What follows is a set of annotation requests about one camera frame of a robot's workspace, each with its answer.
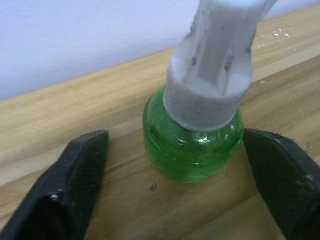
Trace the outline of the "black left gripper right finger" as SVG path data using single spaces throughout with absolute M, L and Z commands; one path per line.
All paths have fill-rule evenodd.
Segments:
M 320 238 L 320 167 L 292 139 L 245 128 L 256 186 L 287 240 Z

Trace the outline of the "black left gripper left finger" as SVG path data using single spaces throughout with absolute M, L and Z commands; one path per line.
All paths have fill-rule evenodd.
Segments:
M 0 233 L 2 240 L 82 240 L 102 186 L 109 132 L 72 140 L 34 183 Z

